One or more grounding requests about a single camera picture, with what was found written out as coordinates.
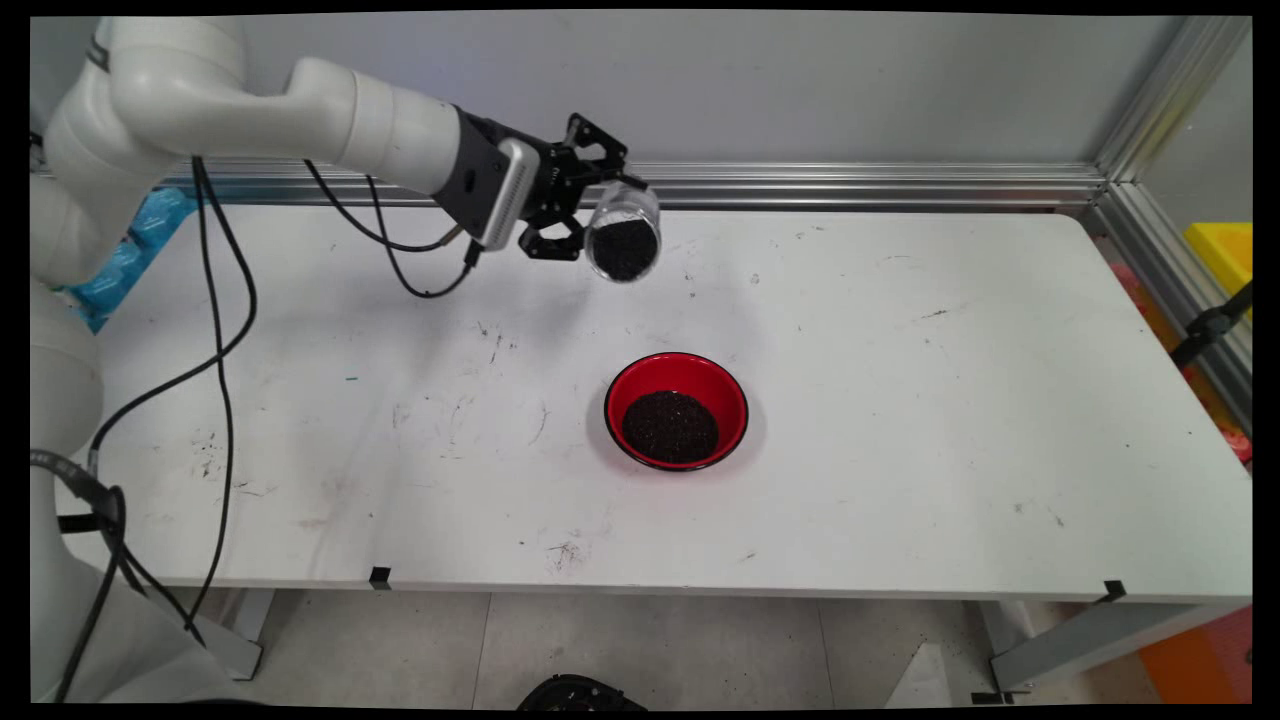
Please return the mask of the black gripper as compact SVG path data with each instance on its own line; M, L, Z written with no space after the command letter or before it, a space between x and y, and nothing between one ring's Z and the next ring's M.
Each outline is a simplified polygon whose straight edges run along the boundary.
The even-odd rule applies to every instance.
M561 184L648 190L648 182L627 169L628 149L580 113L570 115L562 146L461 109L457 115L454 165L431 200L474 238L512 237L520 222L530 222L552 202ZM577 222L558 225L567 234L550 237L547 227L530 222L518 247L535 260L576 261L586 229Z

